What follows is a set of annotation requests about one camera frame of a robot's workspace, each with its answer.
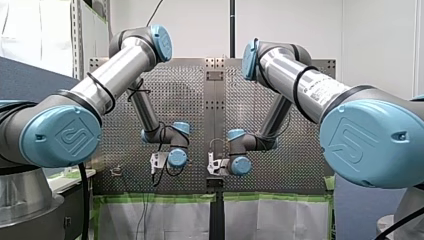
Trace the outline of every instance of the pegboard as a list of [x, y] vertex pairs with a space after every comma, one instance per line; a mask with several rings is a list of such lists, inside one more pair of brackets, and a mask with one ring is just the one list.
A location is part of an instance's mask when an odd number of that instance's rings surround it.
[[[92, 69], [101, 61], [92, 61]], [[152, 104], [165, 124], [175, 121], [190, 123], [190, 164], [178, 177], [163, 174], [156, 191], [163, 193], [203, 193], [206, 191], [204, 161], [204, 114], [203, 90], [205, 70], [203, 59], [173, 60], [158, 65], [153, 71], [142, 74]], [[141, 141], [142, 123], [137, 118], [127, 94], [117, 100], [115, 110], [104, 117], [103, 138], [94, 159], [96, 168], [101, 168], [94, 178], [95, 194], [122, 192], [153, 192], [150, 157], [158, 150], [158, 144]], [[120, 165], [122, 177], [112, 177], [110, 170]]]
[[[92, 70], [105, 59], [93, 59]], [[219, 65], [211, 66], [211, 61]], [[317, 60], [314, 65], [334, 77], [334, 60]], [[163, 174], [161, 193], [205, 193], [207, 151], [211, 139], [225, 139], [226, 132], [244, 128], [256, 132], [271, 106], [274, 93], [241, 76], [238, 59], [173, 59], [144, 73], [152, 104], [166, 124], [185, 121], [191, 125], [190, 164], [178, 177]], [[141, 141], [142, 123], [124, 94], [114, 112], [104, 117], [103, 139], [93, 167], [95, 194], [153, 192], [150, 156], [157, 144]], [[215, 156], [222, 147], [215, 142]], [[279, 138], [279, 147], [266, 153], [251, 152], [253, 172], [245, 177], [227, 177], [225, 191], [268, 191], [322, 194], [324, 176], [333, 172], [321, 154], [317, 126], [307, 122], [295, 109], [290, 126]], [[122, 177], [110, 170], [120, 165]]]

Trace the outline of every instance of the light blue joint cap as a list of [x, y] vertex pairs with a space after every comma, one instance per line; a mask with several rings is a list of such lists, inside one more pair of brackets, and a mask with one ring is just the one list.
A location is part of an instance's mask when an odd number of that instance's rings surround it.
[[252, 170], [252, 162], [247, 157], [237, 157], [231, 164], [231, 172], [236, 176], [244, 176]]
[[421, 94], [421, 95], [418, 95], [418, 96], [415, 96], [414, 98], [412, 98], [413, 100], [422, 100], [422, 99], [424, 99], [424, 94]]
[[245, 134], [246, 134], [246, 131], [244, 131], [243, 129], [232, 129], [228, 131], [227, 138], [228, 138], [228, 141], [232, 141], [236, 138], [244, 136]]
[[173, 168], [182, 168], [187, 163], [187, 153], [176, 148], [168, 154], [168, 164]]
[[47, 109], [28, 122], [19, 147], [26, 160], [45, 168], [69, 167], [94, 153], [102, 130], [96, 117], [77, 106]]
[[162, 62], [172, 58], [172, 41], [168, 31], [162, 25], [151, 26], [153, 43]]
[[252, 40], [250, 43], [246, 45], [243, 54], [243, 60], [241, 63], [241, 73], [245, 80], [255, 80], [255, 68], [256, 68], [256, 56], [258, 54], [257, 46], [259, 41]]
[[172, 127], [178, 129], [179, 131], [189, 135], [190, 134], [190, 124], [185, 122], [174, 122]]
[[141, 130], [141, 140], [142, 140], [144, 143], [149, 143], [149, 141], [147, 140], [146, 132], [144, 131], [144, 129], [143, 129], [143, 130]]
[[398, 105], [342, 104], [321, 124], [320, 143], [334, 171], [355, 184], [390, 189], [424, 182], [424, 122]]

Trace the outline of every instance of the white wall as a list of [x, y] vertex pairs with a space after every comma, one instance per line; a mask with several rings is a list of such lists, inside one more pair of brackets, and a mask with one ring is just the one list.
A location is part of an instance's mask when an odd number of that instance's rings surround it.
[[344, 83], [414, 95], [415, 6], [416, 0], [343, 1]]
[[[111, 28], [117, 33], [145, 26], [157, 0], [110, 0]], [[313, 58], [341, 60], [340, 0], [236, 1], [236, 57], [255, 37], [298, 43]], [[229, 55], [229, 1], [164, 1], [152, 23], [169, 30], [175, 57]]]
[[236, 1], [237, 51], [242, 57], [254, 39], [295, 43], [312, 58], [337, 60], [341, 73], [342, 1], [340, 0], [241, 0]]
[[[157, 0], [110, 0], [112, 32], [143, 27]], [[228, 0], [164, 1], [151, 24], [164, 25], [174, 57], [221, 57], [229, 53]]]

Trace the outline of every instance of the metal post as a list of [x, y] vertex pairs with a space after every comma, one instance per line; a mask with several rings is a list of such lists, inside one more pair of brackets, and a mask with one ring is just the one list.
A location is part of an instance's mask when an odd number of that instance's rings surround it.
[[236, 57], [236, 0], [230, 0], [230, 58]]
[[209, 240], [225, 240], [224, 180], [207, 178], [206, 186], [209, 193], [215, 193], [209, 214]]

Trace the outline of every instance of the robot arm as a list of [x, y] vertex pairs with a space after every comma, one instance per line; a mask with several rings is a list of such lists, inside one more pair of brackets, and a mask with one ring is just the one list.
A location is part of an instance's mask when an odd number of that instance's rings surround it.
[[293, 57], [305, 53], [252, 41], [244, 52], [244, 78], [280, 93], [320, 124], [324, 156], [345, 179], [379, 188], [424, 182], [424, 105], [372, 86], [348, 87]]
[[[164, 41], [166, 36], [167, 33], [164, 28], [158, 28], [157, 26], [126, 30], [115, 35], [112, 39], [109, 55], [110, 57], [115, 56], [121, 50], [120, 46], [125, 47], [127, 42], [131, 45], [139, 44], [139, 42], [150, 42], [167, 49], [171, 43], [170, 40], [165, 39]], [[166, 62], [171, 59], [172, 52], [153, 51], [151, 54]], [[144, 89], [143, 79], [140, 77], [131, 83], [127, 94], [139, 120], [145, 127], [141, 132], [143, 142], [170, 144], [169, 153], [155, 153], [152, 155], [152, 173], [155, 172], [156, 168], [162, 168], [165, 162], [172, 168], [184, 167], [188, 160], [190, 125], [185, 122], [174, 122], [172, 126], [161, 124], [150, 101], [149, 91]]]
[[[18, 109], [0, 125], [0, 168], [54, 168], [87, 160], [101, 136], [101, 116], [143, 72], [170, 60], [172, 46], [162, 26], [120, 38], [113, 57], [69, 91], [61, 90], [33, 107]], [[4, 108], [13, 102], [2, 102]]]
[[[252, 44], [253, 45], [251, 47], [254, 49], [256, 41]], [[279, 53], [288, 59], [298, 61], [305, 65], [311, 64], [311, 57], [309, 53], [300, 46], [269, 42], [263, 42], [261, 44], [262, 47], [261, 52], [258, 53], [259, 55], [264, 55], [273, 49], [279, 49]], [[264, 74], [262, 68], [258, 68], [258, 71], [260, 71], [259, 74]], [[250, 75], [253, 74], [253, 69], [246, 69], [246, 65], [243, 65], [243, 74], [245, 78], [252, 78], [253, 76]], [[266, 81], [261, 81], [261, 84], [272, 89], [274, 92], [278, 92]], [[261, 128], [256, 134], [248, 134], [243, 129], [230, 130], [227, 135], [230, 145], [229, 159], [213, 160], [213, 156], [209, 154], [209, 169], [214, 169], [216, 171], [216, 165], [218, 165], [220, 168], [225, 169], [225, 171], [219, 169], [221, 172], [219, 175], [230, 174], [243, 176], [248, 174], [251, 171], [252, 163], [246, 156], [247, 152], [268, 151], [277, 147], [277, 138], [280, 132], [279, 129], [282, 127], [287, 114], [290, 112], [291, 106], [291, 101], [289, 101], [283, 94], [278, 94], [275, 96], [273, 104], [268, 111]], [[219, 164], [215, 164], [215, 168], [213, 167], [213, 161], [219, 162]]]

